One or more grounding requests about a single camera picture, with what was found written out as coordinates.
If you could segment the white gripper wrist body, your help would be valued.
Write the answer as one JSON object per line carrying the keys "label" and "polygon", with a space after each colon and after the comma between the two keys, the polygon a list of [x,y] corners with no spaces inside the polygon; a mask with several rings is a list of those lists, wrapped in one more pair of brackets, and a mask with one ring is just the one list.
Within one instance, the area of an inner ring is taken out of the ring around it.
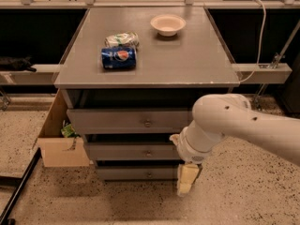
{"label": "white gripper wrist body", "polygon": [[170,136],[179,157],[186,163],[201,164],[208,157],[213,141],[199,127],[185,127],[179,134]]}

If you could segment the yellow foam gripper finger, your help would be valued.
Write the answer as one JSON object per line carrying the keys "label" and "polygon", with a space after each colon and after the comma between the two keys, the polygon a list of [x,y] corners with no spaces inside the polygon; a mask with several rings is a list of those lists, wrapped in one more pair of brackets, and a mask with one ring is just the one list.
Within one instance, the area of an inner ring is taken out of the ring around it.
{"label": "yellow foam gripper finger", "polygon": [[187,163],[180,164],[177,169],[177,195],[187,195],[201,172],[201,166]]}

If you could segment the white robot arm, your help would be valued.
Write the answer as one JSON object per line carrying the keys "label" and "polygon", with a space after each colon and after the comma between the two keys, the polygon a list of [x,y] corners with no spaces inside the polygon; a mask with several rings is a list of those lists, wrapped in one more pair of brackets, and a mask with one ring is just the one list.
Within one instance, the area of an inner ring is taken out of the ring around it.
{"label": "white robot arm", "polygon": [[212,148],[231,136],[300,165],[300,120],[255,112],[239,94],[206,95],[192,108],[192,122],[170,140],[183,163],[177,170],[177,194],[188,194]]}

